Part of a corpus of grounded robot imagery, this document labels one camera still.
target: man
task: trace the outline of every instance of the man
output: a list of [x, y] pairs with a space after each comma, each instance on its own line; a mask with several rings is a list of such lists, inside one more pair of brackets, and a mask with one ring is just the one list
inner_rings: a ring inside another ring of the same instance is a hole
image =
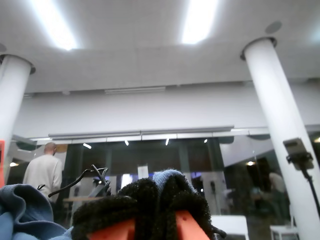
[[35, 189], [45, 185], [40, 192], [49, 200], [52, 209], [58, 194], [48, 197], [48, 194], [60, 189], [62, 182], [62, 163], [54, 157], [57, 145], [49, 142], [44, 146], [44, 155], [33, 159], [26, 168], [23, 184], [29, 184]]

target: white sweater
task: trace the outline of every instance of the white sweater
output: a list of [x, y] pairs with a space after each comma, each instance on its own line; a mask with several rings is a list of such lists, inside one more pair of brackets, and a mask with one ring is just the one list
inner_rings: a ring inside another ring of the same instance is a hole
[[23, 184], [29, 184], [35, 189], [45, 184], [40, 192], [50, 201], [55, 203], [58, 194], [48, 198], [48, 194], [59, 190], [62, 182], [62, 163], [49, 154], [33, 159], [26, 168]]

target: white ceiling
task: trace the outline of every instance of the white ceiling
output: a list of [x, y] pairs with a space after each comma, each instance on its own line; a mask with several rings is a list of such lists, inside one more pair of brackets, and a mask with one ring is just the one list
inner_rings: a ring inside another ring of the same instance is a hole
[[36, 67], [27, 92], [250, 80], [243, 47], [274, 36], [288, 78], [320, 76], [319, 0], [217, 0], [209, 38], [182, 45], [188, 0], [53, 0], [77, 49], [57, 48], [29, 0], [0, 1], [0, 43]]

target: pillar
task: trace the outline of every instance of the pillar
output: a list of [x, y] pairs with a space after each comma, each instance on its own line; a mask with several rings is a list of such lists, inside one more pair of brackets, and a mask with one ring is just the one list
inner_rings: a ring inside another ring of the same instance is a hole
[[5, 176], [10, 165], [6, 156], [31, 67], [30, 62], [14, 55], [6, 55], [0, 66], [0, 139], [5, 141], [3, 165]]
[[288, 153], [283, 141], [301, 138], [306, 150], [315, 159], [314, 168], [309, 169], [308, 173], [313, 178], [317, 196], [320, 198], [319, 166], [284, 70], [269, 38], [253, 41], [243, 52], [267, 120], [300, 239], [318, 239], [320, 219], [309, 183], [302, 172], [297, 171], [294, 165], [286, 160]]

